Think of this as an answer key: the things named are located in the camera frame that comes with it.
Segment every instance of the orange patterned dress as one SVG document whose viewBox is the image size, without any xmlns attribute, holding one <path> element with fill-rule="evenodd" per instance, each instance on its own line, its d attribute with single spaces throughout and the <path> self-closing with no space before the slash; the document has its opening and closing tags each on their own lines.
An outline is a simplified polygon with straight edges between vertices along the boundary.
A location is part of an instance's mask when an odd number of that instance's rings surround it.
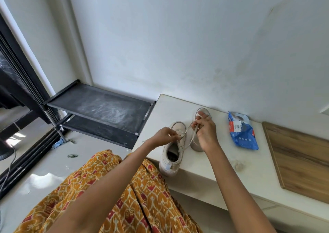
<svg viewBox="0 0 329 233">
<path fill-rule="evenodd" d="M 46 232 L 70 203 L 121 163 L 121 158 L 106 150 L 92 156 L 79 170 L 70 174 L 54 191 L 39 202 L 15 232 Z M 202 232 L 170 195 L 158 169 L 147 159 L 109 212 L 99 232 Z"/>
</svg>

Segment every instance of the person's left hand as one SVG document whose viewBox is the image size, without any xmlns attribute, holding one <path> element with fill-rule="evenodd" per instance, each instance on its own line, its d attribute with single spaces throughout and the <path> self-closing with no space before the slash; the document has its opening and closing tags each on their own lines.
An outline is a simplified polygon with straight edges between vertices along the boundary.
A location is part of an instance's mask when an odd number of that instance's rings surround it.
<svg viewBox="0 0 329 233">
<path fill-rule="evenodd" d="M 179 141 L 181 139 L 180 135 L 177 134 L 176 131 L 170 129 L 169 127 L 163 127 L 162 129 L 158 130 L 153 137 L 146 140 L 154 149 L 166 145 L 170 142 Z"/>
</svg>

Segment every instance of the brown wood surface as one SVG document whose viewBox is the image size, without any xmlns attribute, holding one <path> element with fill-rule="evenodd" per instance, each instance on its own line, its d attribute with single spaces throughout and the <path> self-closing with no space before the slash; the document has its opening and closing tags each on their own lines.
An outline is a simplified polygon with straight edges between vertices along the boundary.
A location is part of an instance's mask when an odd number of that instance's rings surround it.
<svg viewBox="0 0 329 233">
<path fill-rule="evenodd" d="M 329 203 L 329 141 L 268 122 L 263 128 L 281 187 Z"/>
</svg>

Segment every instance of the wet wipes package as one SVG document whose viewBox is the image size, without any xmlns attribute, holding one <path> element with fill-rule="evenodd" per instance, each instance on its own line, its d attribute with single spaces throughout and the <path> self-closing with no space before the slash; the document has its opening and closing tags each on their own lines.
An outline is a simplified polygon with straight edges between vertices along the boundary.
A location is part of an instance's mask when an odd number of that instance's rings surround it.
<svg viewBox="0 0 329 233">
<path fill-rule="evenodd" d="M 228 123 L 231 137 L 237 146 L 258 150 L 254 129 L 247 115 L 229 112 Z"/>
</svg>

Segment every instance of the white tabletop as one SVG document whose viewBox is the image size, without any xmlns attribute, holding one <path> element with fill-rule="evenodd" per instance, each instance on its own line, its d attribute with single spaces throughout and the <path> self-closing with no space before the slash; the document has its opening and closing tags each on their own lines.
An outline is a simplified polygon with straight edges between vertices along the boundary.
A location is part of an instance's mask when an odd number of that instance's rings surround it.
<svg viewBox="0 0 329 233">
<path fill-rule="evenodd" d="M 201 105 L 161 94 L 154 109 L 140 134 L 134 149 L 154 135 L 162 127 L 169 127 L 175 121 L 182 121 L 188 126 Z M 237 172 L 247 190 L 260 198 L 275 204 L 286 206 L 312 216 L 329 220 L 329 204 L 282 189 L 274 168 L 265 134 L 261 123 L 251 122 L 256 135 L 259 150 L 236 147 L 229 134 L 228 114 L 207 108 L 216 123 L 217 137 L 231 163 L 245 165 L 244 170 Z M 159 161 L 163 147 L 153 150 L 147 158 Z M 205 153 L 195 152 L 188 148 L 184 152 L 180 169 L 216 181 L 212 167 Z"/>
</svg>

